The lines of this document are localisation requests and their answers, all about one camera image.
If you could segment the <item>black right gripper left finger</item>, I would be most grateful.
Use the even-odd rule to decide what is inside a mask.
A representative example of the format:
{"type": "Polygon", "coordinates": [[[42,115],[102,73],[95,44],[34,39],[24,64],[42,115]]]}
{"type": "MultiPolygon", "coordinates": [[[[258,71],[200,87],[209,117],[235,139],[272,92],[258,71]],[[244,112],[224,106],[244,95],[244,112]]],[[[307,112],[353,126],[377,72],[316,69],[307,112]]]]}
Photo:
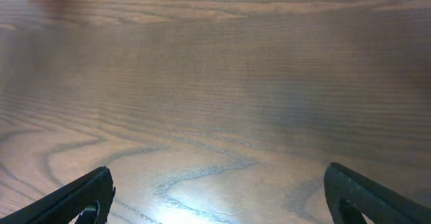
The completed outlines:
{"type": "Polygon", "coordinates": [[[32,204],[1,218],[2,224],[104,224],[115,196],[110,170],[98,167],[32,204]]]}

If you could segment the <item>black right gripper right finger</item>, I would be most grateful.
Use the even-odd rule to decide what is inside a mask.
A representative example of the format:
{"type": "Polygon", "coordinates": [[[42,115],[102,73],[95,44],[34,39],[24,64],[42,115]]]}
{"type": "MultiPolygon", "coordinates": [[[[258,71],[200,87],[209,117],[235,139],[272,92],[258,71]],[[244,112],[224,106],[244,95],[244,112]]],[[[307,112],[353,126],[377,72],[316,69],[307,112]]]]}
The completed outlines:
{"type": "Polygon", "coordinates": [[[351,170],[340,163],[328,165],[324,175],[327,206],[335,224],[429,224],[430,209],[351,170]]]}

